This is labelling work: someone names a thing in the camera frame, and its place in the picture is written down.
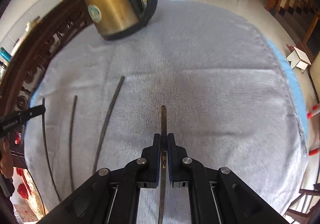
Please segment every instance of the blue bottle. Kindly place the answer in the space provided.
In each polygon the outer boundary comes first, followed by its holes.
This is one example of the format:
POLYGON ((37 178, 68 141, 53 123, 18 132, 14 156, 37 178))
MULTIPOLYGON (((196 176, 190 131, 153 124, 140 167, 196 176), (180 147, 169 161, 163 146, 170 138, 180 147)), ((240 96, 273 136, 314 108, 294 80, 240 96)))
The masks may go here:
POLYGON ((0 55, 7 61, 10 62, 11 55, 4 49, 4 47, 0 48, 0 55))

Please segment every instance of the kettle label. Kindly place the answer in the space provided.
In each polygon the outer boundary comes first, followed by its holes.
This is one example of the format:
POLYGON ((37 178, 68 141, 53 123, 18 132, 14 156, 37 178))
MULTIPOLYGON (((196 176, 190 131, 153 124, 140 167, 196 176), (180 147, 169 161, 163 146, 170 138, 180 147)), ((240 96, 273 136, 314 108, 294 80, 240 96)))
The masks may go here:
POLYGON ((101 18, 102 18, 101 12, 97 6, 95 6, 94 4, 90 4, 88 6, 88 11, 89 11, 89 14, 90 14, 92 20, 95 23, 99 23, 101 21, 101 18))

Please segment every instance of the dark metal stick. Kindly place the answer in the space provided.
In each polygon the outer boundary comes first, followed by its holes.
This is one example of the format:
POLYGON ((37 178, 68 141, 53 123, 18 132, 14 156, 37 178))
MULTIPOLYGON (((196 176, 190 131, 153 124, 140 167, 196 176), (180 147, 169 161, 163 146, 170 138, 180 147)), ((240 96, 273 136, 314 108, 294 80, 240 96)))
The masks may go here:
POLYGON ((56 184, 55 184, 55 182, 54 182, 53 175, 52 175, 52 171, 51 171, 51 166, 50 166, 50 162, 49 162, 48 147, 47 147, 47 138, 46 138, 46 136, 45 136, 44 114, 42 114, 42 136, 43 136, 45 157, 46 157, 46 159, 47 159, 47 164, 48 164, 48 169, 49 169, 49 173, 50 173, 52 185, 53 185, 53 188, 54 188, 54 190, 55 190, 55 192, 56 192, 56 194, 57 194, 57 197, 58 197, 59 202, 61 202, 61 198, 60 198, 60 195, 59 195, 59 193, 58 193, 57 186, 56 186, 56 184))
POLYGON ((99 160, 99 155, 100 155, 101 146, 102 146, 102 143, 103 143, 103 140, 104 140, 104 136, 105 136, 105 134, 106 134, 106 130, 107 130, 108 123, 109 123, 109 120, 110 120, 111 112, 112 112, 113 107, 114 107, 114 105, 115 105, 115 103, 116 103, 116 99, 117 99, 118 94, 119 94, 119 92, 120 92, 120 89, 121 89, 121 86, 122 86, 123 81, 124 81, 124 76, 121 77, 121 79, 120 79, 120 81, 119 81, 119 83, 118 83, 118 86, 117 86, 117 88, 116 88, 116 91, 115 91, 115 93, 113 94, 113 97, 112 97, 112 100, 111 100, 111 103, 110 103, 110 106, 109 106, 109 109, 108 109, 106 118, 105 118, 104 123, 103 123, 103 127, 102 127, 102 129, 101 129, 99 144, 98 144, 98 148, 97 148, 97 152, 96 152, 96 158, 95 158, 94 164, 93 164, 92 175, 94 175, 95 172, 97 171, 97 165, 98 165, 98 160, 99 160))
POLYGON ((78 99, 78 96, 74 96, 73 106, 72 106, 72 114, 71 114, 71 120, 70 120, 70 128, 69 128, 69 173, 70 173, 72 192, 75 191, 75 184, 73 182, 73 174, 72 174, 72 132, 73 132, 73 124, 74 124, 74 120, 75 120, 77 99, 78 99))
POLYGON ((161 106, 161 142, 160 142, 160 201, 158 224, 162 224, 167 178, 167 108, 161 106))

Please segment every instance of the electric kettle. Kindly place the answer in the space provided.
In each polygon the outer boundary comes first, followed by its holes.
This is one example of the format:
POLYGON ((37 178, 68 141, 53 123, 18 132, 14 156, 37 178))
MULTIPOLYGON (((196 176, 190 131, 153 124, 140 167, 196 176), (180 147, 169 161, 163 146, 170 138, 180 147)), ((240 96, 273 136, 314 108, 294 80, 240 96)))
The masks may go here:
POLYGON ((151 19, 158 0, 85 0, 98 32, 115 40, 138 31, 151 19))

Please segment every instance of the red decoration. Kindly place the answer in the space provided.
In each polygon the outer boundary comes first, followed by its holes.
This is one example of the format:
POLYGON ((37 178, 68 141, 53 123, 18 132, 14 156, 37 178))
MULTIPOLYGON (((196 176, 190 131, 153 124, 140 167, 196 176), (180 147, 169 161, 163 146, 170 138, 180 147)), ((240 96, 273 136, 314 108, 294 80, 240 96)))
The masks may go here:
POLYGON ((27 187, 27 189, 28 189, 28 191, 29 191, 29 193, 31 195, 31 189, 29 187, 29 184, 27 183, 26 177, 24 176, 23 169, 17 168, 16 170, 17 170, 17 174, 22 177, 23 182, 24 182, 25 186, 27 187))
POLYGON ((19 184, 17 192, 20 194, 22 198, 24 199, 29 198, 27 188, 23 183, 19 184))
POLYGON ((14 141, 14 143, 16 145, 20 144, 21 143, 21 134, 19 132, 15 132, 15 137, 16 137, 16 140, 14 141))

